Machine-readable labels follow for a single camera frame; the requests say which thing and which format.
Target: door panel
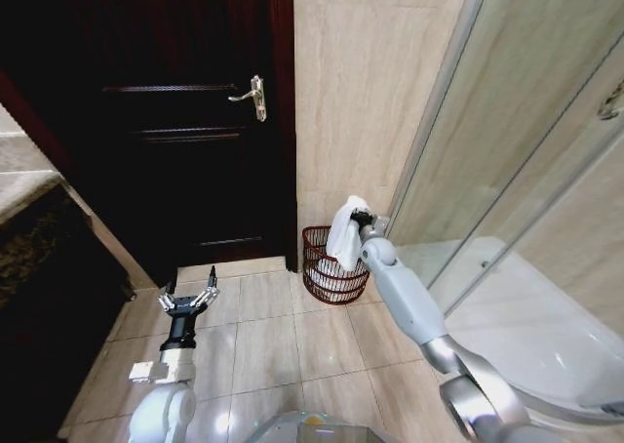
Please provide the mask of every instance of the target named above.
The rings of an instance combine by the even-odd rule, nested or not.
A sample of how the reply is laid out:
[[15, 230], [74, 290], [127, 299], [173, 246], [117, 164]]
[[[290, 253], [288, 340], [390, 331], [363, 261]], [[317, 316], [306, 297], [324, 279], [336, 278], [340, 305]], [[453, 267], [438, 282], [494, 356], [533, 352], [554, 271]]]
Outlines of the door panel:
[[[271, 24], [284, 0], [5, 1], [3, 17], [20, 22], [3, 28], [3, 69], [74, 160], [70, 182], [148, 273], [285, 253], [293, 111]], [[262, 123], [253, 101], [227, 99], [256, 74]]]

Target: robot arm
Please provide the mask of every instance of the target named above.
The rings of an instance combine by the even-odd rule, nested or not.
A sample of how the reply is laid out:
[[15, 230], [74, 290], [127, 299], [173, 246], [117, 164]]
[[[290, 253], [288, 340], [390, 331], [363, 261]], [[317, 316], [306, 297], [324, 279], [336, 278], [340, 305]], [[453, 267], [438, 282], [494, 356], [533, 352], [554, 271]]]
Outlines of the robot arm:
[[441, 385], [440, 394], [464, 437], [487, 443], [564, 441], [531, 426], [524, 405], [496, 369], [449, 335], [435, 301], [383, 236], [384, 223], [362, 213], [352, 219], [360, 226], [362, 261], [401, 331], [418, 344], [438, 371], [459, 373]]
[[174, 297], [176, 277], [158, 298], [172, 317], [169, 337], [160, 347], [158, 362], [136, 363], [130, 372], [135, 383], [156, 383], [130, 421], [130, 443], [183, 443], [195, 414], [195, 320], [219, 294], [215, 267], [208, 285], [196, 297]]

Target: door frame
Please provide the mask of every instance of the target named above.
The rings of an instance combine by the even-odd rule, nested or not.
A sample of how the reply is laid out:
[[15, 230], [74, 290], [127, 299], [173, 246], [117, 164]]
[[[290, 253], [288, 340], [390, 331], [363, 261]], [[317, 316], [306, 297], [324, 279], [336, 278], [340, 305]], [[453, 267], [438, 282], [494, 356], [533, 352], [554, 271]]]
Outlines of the door frame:
[[[271, 109], [277, 117], [280, 136], [281, 190], [274, 207], [282, 212], [283, 233], [281, 244], [286, 267], [297, 271], [297, 201], [296, 201], [296, 133], [294, 122], [294, 13], [293, 0], [267, 0], [271, 35], [271, 59], [275, 71], [277, 102]], [[99, 212], [96, 191], [89, 186], [89, 179], [81, 175], [75, 162], [44, 120], [35, 112], [20, 90], [12, 82], [0, 64], [0, 101], [30, 138], [39, 146], [65, 179], [76, 188], [87, 203]], [[116, 223], [104, 218], [104, 222], [117, 235]], [[132, 252], [132, 245], [123, 237], [120, 241]], [[153, 279], [157, 284], [161, 279]]]

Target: wicker basket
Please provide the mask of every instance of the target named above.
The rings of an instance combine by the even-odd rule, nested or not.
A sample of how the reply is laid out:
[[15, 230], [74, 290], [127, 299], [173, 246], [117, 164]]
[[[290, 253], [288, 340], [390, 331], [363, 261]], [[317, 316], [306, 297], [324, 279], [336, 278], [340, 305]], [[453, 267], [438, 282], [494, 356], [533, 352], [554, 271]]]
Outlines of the wicker basket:
[[321, 302], [345, 304], [354, 301], [363, 292], [369, 272], [358, 260], [355, 270], [346, 272], [336, 258], [328, 256], [328, 226], [308, 226], [303, 229], [303, 283]]

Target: tile floor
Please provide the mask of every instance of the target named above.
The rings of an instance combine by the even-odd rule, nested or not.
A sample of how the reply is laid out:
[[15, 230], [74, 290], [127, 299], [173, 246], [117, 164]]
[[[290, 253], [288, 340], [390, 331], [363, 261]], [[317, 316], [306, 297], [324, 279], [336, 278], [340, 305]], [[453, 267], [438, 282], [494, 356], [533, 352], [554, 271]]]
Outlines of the tile floor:
[[[276, 414], [327, 412], [385, 428], [404, 442], [464, 441], [438, 381], [395, 326], [370, 281], [349, 306], [307, 293], [284, 270], [220, 277], [221, 295], [197, 321], [198, 407], [188, 442], [240, 442]], [[203, 281], [178, 284], [192, 295]], [[134, 362], [154, 360], [169, 321], [157, 292], [138, 292], [87, 377], [60, 435], [72, 443], [126, 442], [130, 415], [150, 385], [132, 384]]]

